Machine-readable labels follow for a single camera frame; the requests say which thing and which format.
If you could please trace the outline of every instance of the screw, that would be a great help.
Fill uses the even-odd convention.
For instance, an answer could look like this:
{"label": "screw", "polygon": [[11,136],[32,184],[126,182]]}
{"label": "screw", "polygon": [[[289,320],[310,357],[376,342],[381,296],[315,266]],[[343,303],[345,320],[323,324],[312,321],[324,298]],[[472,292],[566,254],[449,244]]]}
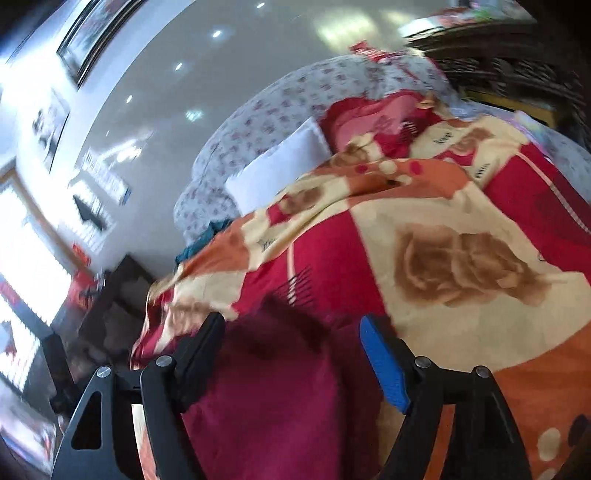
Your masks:
{"label": "screw", "polygon": [[426,356],[418,356],[414,359],[414,364],[419,368],[429,368],[431,366],[431,360]]}
{"label": "screw", "polygon": [[173,358],[170,355],[159,356],[156,359],[156,365],[159,367],[167,367],[173,362]]}
{"label": "screw", "polygon": [[476,367],[476,375],[478,375],[481,378],[488,378],[491,376],[491,371],[488,370],[487,367],[479,365],[478,367]]}
{"label": "screw", "polygon": [[96,371],[96,376],[99,378],[106,378],[111,374],[111,368],[110,367],[100,367],[97,371]]}

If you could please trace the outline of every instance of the headboard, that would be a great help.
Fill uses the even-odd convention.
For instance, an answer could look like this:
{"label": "headboard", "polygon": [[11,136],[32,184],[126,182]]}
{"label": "headboard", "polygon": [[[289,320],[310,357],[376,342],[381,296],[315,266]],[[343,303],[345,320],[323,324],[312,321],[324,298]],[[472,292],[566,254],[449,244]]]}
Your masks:
{"label": "headboard", "polygon": [[548,38],[534,22],[495,21],[427,34],[408,46],[434,60],[458,90],[561,105],[567,121],[560,131],[591,151],[591,70],[578,49]]}

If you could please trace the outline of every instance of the white pillow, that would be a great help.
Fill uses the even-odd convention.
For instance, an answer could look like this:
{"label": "white pillow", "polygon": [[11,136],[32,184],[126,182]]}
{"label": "white pillow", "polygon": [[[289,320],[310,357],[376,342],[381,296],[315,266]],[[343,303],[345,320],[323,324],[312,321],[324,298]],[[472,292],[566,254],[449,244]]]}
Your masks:
{"label": "white pillow", "polygon": [[279,145],[229,177],[226,190],[234,198],[240,213],[246,215],[269,205],[282,189],[331,156],[322,130],[313,118],[309,118]]}

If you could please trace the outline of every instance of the white wall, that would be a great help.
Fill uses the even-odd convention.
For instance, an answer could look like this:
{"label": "white wall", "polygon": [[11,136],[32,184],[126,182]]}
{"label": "white wall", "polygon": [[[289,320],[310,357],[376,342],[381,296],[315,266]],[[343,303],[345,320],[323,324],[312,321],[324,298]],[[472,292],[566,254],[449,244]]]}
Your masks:
{"label": "white wall", "polygon": [[16,120],[16,111],[0,96],[0,171],[17,153]]}
{"label": "white wall", "polygon": [[[48,220],[57,226],[67,201],[66,185],[90,127],[127,68],[144,47],[193,0],[147,0],[116,33],[79,90],[56,54],[62,39],[90,0],[68,0],[18,53],[2,102],[17,110],[17,170]],[[69,104],[51,175],[43,168],[31,123],[42,98],[55,89]]]}

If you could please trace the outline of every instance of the picture frame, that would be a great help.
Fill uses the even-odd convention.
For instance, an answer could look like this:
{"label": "picture frame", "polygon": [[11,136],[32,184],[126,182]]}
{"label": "picture frame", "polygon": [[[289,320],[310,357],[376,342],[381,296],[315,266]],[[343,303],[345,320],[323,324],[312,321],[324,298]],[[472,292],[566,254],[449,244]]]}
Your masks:
{"label": "picture frame", "polygon": [[57,146],[69,115],[69,105],[54,89],[50,89],[31,124],[40,160],[48,173],[51,173]]}
{"label": "picture frame", "polygon": [[121,26],[146,0],[90,0],[57,49],[79,88]]}

